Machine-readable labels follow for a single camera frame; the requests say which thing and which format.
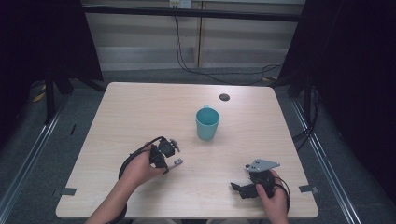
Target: wrist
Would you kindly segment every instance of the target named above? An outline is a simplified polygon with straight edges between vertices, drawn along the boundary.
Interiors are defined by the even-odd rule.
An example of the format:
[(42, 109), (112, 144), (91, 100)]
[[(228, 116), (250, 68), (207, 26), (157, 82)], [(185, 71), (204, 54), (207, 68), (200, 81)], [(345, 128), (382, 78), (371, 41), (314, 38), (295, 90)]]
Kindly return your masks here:
[(139, 187), (137, 181), (127, 176), (122, 176), (117, 182), (117, 185), (120, 186), (120, 189), (130, 192), (131, 194)]

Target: wooden table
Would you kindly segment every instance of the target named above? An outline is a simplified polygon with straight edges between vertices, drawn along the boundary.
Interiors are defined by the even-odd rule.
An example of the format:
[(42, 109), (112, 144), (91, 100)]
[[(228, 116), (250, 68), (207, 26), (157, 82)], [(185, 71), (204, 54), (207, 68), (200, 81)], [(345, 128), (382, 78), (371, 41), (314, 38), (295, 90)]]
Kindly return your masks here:
[[(230, 95), (221, 101), (222, 93)], [(210, 105), (220, 114), (215, 138), (196, 134), (195, 114)], [(126, 217), (260, 218), (259, 198), (241, 199), (230, 182), (246, 185), (246, 164), (260, 158), (275, 168), (291, 193), (289, 217), (315, 217), (318, 208), (307, 185), (276, 95), (266, 87), (111, 83), (93, 120), (62, 196), (58, 217), (88, 217), (118, 180), (130, 153), (158, 136), (174, 138), (183, 163), (139, 187), (128, 201)]]

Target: black cable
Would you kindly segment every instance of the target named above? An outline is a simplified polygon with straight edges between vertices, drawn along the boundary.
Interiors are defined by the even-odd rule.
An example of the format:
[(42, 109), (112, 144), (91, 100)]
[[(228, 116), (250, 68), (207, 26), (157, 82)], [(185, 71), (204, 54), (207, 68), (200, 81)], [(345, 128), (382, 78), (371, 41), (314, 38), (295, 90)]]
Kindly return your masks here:
[(312, 121), (310, 121), (310, 126), (306, 128), (302, 133), (297, 134), (296, 136), (293, 137), (293, 142), (297, 142), (300, 140), (302, 136), (306, 134), (306, 137), (304, 141), (296, 148), (297, 152), (300, 151), (300, 149), (303, 147), (303, 145), (306, 143), (306, 141), (311, 137), (312, 132), (314, 131), (315, 124), (318, 120), (318, 111), (319, 111), (319, 96), (318, 96), (318, 91), (316, 90), (315, 87), (314, 89), (314, 98), (313, 98), (313, 105), (315, 107), (315, 116)]
[(119, 172), (119, 179), (122, 177), (123, 172), (125, 171), (126, 166), (129, 164), (129, 162), (131, 162), (135, 157), (137, 157), (138, 155), (140, 155), (142, 152), (144, 152), (146, 147), (148, 147), (149, 145), (153, 144), (155, 141), (159, 140), (159, 139), (164, 139), (164, 137), (160, 136), (157, 138), (154, 138), (153, 140), (147, 142), (145, 145), (143, 145), (141, 148), (139, 148), (138, 150), (136, 150), (135, 152), (133, 152), (132, 154), (129, 155), (129, 157), (124, 161), (124, 163), (122, 164), (121, 168), (120, 168), (120, 172)]
[(279, 179), (280, 181), (282, 181), (286, 185), (287, 190), (282, 185), (275, 183), (275, 186), (281, 188), (286, 194), (286, 206), (287, 206), (288, 212), (289, 212), (289, 209), (290, 209), (290, 189), (289, 189), (289, 186), (286, 183), (286, 181), (284, 181), (282, 178), (280, 178), (280, 177), (275, 177), (275, 178)]
[[(282, 64), (269, 64), (264, 66), (264, 68), (260, 71), (260, 72), (244, 72), (244, 73), (240, 73), (240, 72), (232, 72), (232, 73), (203, 73), (203, 72), (196, 72), (196, 71), (192, 71), (190, 70), (190, 68), (185, 64), (184, 59), (183, 59), (183, 55), (181, 53), (181, 44), (180, 44), (180, 35), (179, 35), (179, 29), (178, 29), (178, 17), (175, 16), (175, 23), (176, 23), (176, 34), (177, 34), (177, 62), (178, 65), (186, 72), (195, 74), (195, 75), (202, 75), (202, 76), (207, 76), (210, 77), (212, 79), (215, 79), (216, 81), (228, 84), (228, 85), (239, 85), (239, 86), (250, 86), (253, 84), (256, 84), (260, 81), (262, 81), (262, 79), (264, 78), (264, 73), (269, 72), (279, 66), (281, 66)], [(212, 77), (215, 75), (258, 75), (260, 74), (260, 78), (258, 78), (257, 80), (250, 82), (250, 83), (245, 83), (245, 84), (240, 84), (240, 83), (231, 83), (231, 82), (227, 82), (224, 80), (221, 80), (219, 78), (216, 77)]]

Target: black fabric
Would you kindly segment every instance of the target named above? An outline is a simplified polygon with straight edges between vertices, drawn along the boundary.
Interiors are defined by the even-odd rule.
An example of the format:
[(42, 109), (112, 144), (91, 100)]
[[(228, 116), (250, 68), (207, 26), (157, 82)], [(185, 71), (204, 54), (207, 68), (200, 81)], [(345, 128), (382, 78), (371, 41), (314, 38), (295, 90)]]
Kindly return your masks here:
[(43, 80), (49, 68), (55, 76), (103, 80), (85, 14), (33, 7), (49, 3), (81, 5), (0, 1), (0, 145), (12, 133), (31, 84)]
[(306, 20), (297, 24), (277, 82), (279, 85), (292, 84), (292, 96), (298, 95), (304, 89), (308, 77), (316, 75), (332, 25), (343, 1), (305, 1), (302, 16)]
[(396, 203), (396, 3), (348, 1), (316, 83), (344, 140)]
[(206, 224), (207, 219), (181, 219), (182, 224)]

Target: small round object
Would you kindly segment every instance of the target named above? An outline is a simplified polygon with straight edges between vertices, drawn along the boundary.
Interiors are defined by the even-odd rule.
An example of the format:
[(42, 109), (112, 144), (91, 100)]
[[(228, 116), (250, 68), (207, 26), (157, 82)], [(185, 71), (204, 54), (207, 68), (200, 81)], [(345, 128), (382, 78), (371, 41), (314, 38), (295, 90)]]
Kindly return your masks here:
[(222, 93), (219, 98), (222, 101), (229, 101), (230, 100), (230, 95), (228, 95), (226, 93)]

